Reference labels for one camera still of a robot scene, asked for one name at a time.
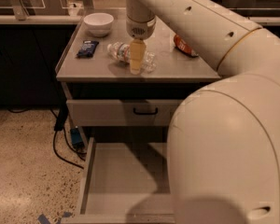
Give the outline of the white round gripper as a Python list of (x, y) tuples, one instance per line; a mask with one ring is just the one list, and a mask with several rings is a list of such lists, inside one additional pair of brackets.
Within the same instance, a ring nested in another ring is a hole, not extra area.
[(142, 61), (146, 52), (143, 40), (150, 38), (155, 30), (156, 18), (150, 21), (134, 21), (126, 18), (126, 30), (134, 40), (130, 43), (130, 71), (137, 75), (140, 73)]

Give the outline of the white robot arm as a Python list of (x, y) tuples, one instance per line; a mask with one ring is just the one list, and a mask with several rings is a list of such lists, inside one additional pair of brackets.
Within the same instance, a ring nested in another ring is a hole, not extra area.
[(174, 113), (167, 164), (176, 224), (280, 224), (280, 38), (210, 0), (127, 0), (221, 77)]

